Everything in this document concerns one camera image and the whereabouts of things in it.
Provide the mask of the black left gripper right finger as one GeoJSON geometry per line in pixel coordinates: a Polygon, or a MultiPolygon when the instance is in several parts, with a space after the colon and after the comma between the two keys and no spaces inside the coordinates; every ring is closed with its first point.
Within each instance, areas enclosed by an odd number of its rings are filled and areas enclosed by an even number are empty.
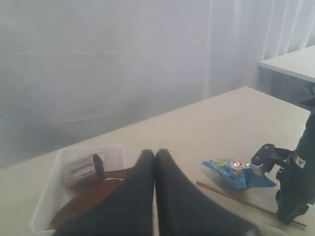
{"type": "Polygon", "coordinates": [[[158,228],[161,236],[259,236],[255,224],[200,192],[166,149],[155,157],[158,228]]]}

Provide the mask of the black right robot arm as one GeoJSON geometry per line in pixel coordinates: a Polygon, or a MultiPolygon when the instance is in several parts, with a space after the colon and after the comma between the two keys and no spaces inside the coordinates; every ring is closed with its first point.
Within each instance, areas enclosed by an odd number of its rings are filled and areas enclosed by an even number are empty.
{"type": "Polygon", "coordinates": [[[310,115],[297,147],[280,167],[276,179],[280,189],[276,193],[277,218],[285,224],[304,215],[315,203],[315,101],[302,102],[310,115]]]}

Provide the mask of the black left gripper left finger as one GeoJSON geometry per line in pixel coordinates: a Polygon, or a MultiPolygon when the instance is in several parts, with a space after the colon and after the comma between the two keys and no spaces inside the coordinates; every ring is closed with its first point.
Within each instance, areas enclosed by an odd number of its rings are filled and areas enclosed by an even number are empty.
{"type": "Polygon", "coordinates": [[[145,149],[119,186],[85,213],[62,223],[57,236],[153,235],[154,153],[145,149]]]}

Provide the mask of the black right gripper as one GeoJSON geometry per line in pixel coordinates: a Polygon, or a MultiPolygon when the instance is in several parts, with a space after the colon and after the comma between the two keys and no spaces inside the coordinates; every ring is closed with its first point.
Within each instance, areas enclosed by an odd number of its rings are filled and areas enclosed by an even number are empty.
{"type": "Polygon", "coordinates": [[[277,218],[290,224],[315,203],[315,154],[275,148],[272,157],[279,159],[276,164],[280,167],[276,174],[280,182],[277,218]]]}

